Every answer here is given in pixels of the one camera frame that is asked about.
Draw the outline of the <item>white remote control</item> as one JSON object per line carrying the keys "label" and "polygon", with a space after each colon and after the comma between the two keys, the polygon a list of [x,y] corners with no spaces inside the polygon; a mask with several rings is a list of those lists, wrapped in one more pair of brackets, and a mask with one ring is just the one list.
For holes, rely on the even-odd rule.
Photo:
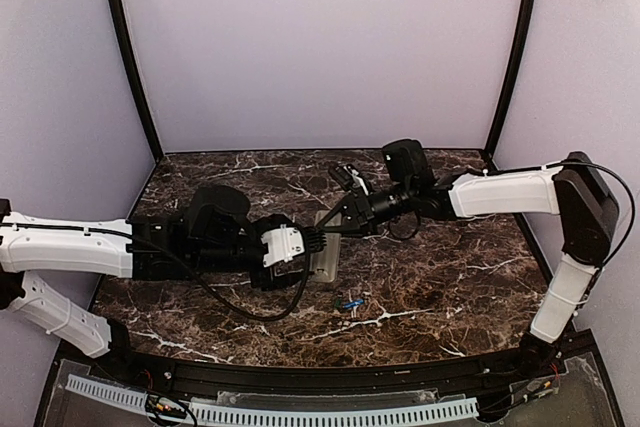
{"label": "white remote control", "polygon": [[325,233],[324,249],[312,255],[310,281],[332,283],[336,280],[340,247],[341,235],[339,233]]}

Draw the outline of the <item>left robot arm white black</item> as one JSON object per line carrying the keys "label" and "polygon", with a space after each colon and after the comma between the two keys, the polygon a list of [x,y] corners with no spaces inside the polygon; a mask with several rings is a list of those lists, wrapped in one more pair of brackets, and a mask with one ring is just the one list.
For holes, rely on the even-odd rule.
{"label": "left robot arm white black", "polygon": [[72,344],[89,358],[126,352],[127,328],[51,288],[40,272],[96,273],[137,281],[201,281],[246,273],[252,287],[303,289],[323,232],[284,215],[250,221],[250,201],[225,185],[199,188],[183,211],[103,222],[39,219],[1,202],[1,307]]}

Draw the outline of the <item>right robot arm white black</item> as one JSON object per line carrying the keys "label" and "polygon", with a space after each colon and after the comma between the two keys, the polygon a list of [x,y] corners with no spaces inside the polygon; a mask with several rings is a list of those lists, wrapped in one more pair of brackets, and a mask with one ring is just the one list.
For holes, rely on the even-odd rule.
{"label": "right robot arm white black", "polygon": [[317,226],[326,233],[365,237],[407,213],[452,221],[503,213],[545,213],[561,219],[562,256],[529,334],[556,342],[585,301],[598,272],[615,251],[619,204],[603,176],[607,170],[581,151],[547,165],[488,171],[467,169],[436,177],[417,140],[383,147],[392,187],[371,190],[351,165],[331,168],[345,196]]}

